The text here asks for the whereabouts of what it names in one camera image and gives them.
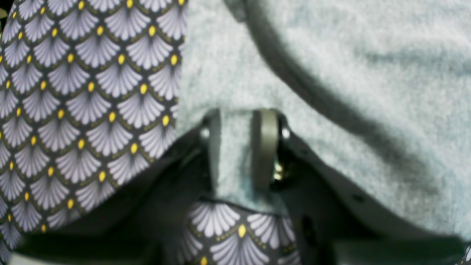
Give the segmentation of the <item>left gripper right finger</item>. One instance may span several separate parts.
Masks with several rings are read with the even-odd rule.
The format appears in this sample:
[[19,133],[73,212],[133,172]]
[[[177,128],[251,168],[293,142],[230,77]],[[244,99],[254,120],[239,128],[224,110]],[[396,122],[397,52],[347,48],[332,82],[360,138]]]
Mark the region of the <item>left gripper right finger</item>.
[[454,265],[459,236],[419,228],[326,165],[275,109],[252,116],[252,181],[278,195],[303,265]]

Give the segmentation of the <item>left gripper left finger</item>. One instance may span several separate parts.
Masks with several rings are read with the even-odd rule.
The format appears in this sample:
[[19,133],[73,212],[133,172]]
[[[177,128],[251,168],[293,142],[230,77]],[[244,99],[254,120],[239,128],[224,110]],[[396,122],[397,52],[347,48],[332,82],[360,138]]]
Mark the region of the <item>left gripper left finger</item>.
[[211,193],[210,155],[221,115],[210,110],[148,169],[82,218],[26,236],[22,256],[44,265],[152,265],[167,261],[185,217]]

